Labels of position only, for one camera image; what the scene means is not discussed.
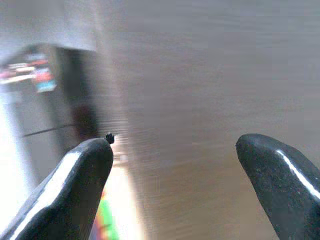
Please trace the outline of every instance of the colorful object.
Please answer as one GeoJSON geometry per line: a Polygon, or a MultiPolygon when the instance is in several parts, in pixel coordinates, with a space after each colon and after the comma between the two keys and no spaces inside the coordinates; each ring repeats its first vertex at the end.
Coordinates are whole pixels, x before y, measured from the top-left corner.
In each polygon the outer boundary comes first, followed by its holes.
{"type": "Polygon", "coordinates": [[[92,240],[119,240],[114,217],[106,198],[106,190],[102,192],[91,236],[92,240]]]}
{"type": "Polygon", "coordinates": [[[48,67],[38,68],[34,71],[33,83],[38,93],[53,91],[57,84],[48,67]]]}

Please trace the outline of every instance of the metal surface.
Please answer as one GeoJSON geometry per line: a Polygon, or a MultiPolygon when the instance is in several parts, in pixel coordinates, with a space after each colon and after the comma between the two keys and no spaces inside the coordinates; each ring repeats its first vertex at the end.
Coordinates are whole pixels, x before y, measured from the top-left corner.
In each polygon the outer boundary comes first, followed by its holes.
{"type": "Polygon", "coordinates": [[[277,239],[234,143],[270,135],[320,167],[319,2],[93,2],[98,13],[66,0],[64,15],[55,1],[2,1],[1,57],[37,42],[94,49],[98,14],[99,131],[128,122],[149,239],[277,239]]]}
{"type": "Polygon", "coordinates": [[[294,147],[261,134],[241,136],[236,151],[279,238],[319,239],[319,169],[294,147]]]}
{"type": "Polygon", "coordinates": [[[1,240],[87,240],[113,164],[105,139],[87,140],[34,190],[1,240]]]}

